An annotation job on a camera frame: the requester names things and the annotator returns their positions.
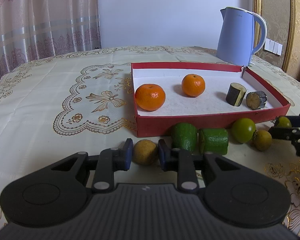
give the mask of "light switch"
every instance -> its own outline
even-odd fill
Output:
[[[281,52],[282,52],[282,44],[278,43],[278,51],[277,51],[277,54],[278,55],[281,55]]]
[[[278,47],[279,47],[279,43],[275,42],[275,43],[274,43],[274,46],[273,46],[273,51],[272,51],[274,54],[277,54],[277,52],[278,52]]]
[[[265,50],[270,51],[270,40],[269,40],[269,39],[266,39],[266,42],[265,42]]]
[[[269,51],[273,52],[273,48],[274,48],[274,41],[270,40]]]

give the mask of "electric kettle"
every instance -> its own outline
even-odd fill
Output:
[[[251,55],[259,51],[265,44],[267,36],[266,21],[258,14],[236,7],[220,10],[223,25],[219,37],[217,57],[225,62],[248,66]],[[254,22],[261,28],[261,39],[254,45]]]

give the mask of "cardboard tray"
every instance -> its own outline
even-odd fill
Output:
[[[141,109],[134,99],[137,136],[168,135],[170,127],[178,122],[188,122],[197,128],[229,128],[242,117],[259,123],[286,115],[290,104],[284,96],[248,68],[242,76],[241,68],[194,62],[132,63],[133,95],[140,85],[147,83],[160,85],[166,93],[163,106],[152,112]],[[182,91],[181,82],[187,74],[197,74],[205,80],[206,89],[196,98],[188,97]],[[229,105],[226,95],[232,82],[245,86],[246,95],[252,91],[264,91],[268,99],[266,107],[251,110],[245,98],[239,107]]]

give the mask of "white wall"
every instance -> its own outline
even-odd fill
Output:
[[[251,0],[99,0],[102,47],[201,46],[216,49],[220,9]]]

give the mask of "kettle handle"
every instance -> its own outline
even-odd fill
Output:
[[[258,15],[257,13],[252,12],[253,16],[254,16],[254,20],[256,22],[258,22],[260,24],[261,27],[261,39],[260,42],[257,44],[256,47],[253,48],[252,50],[252,54],[258,52],[262,46],[265,44],[266,42],[266,37],[267,37],[267,25],[266,25],[266,21],[265,19],[263,19],[260,15]]]

